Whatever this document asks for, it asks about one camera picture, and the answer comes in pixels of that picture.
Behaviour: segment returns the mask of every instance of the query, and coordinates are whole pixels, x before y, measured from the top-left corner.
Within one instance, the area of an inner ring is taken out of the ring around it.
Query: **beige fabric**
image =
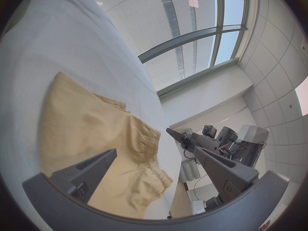
[[[130,218],[163,196],[171,178],[156,154],[160,133],[126,111],[125,103],[93,94],[63,73],[56,75],[40,129],[42,172],[52,172],[109,149],[117,158],[88,205]]]

